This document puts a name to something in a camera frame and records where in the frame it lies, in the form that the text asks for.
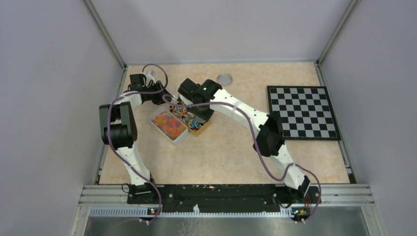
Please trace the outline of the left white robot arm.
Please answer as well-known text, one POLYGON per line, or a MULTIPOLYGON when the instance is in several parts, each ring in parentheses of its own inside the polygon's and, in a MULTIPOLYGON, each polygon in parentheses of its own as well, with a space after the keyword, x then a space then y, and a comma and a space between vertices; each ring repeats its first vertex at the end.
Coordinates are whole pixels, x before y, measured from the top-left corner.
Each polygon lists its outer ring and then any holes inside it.
POLYGON ((138 129, 133 110, 146 101, 161 105, 165 94, 166 89, 154 78, 152 72, 142 72, 130 75, 127 91, 113 103, 99 106, 101 139, 123 162, 128 172, 130 183, 127 185, 127 193, 131 204, 139 198, 145 203, 152 203, 158 198, 152 175, 136 146, 138 129))

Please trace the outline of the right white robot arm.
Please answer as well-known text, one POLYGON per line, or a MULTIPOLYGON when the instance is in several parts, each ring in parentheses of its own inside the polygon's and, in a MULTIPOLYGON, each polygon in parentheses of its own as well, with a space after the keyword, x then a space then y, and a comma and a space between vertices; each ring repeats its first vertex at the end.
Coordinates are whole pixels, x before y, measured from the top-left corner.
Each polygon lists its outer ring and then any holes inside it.
POLYGON ((210 79, 200 85, 187 78, 178 93, 187 111, 200 120, 209 121, 214 112, 220 112, 250 130, 253 148, 269 177, 285 184, 293 202, 301 203, 308 197, 311 180, 307 170, 296 164, 288 151, 278 112, 259 111, 210 79))

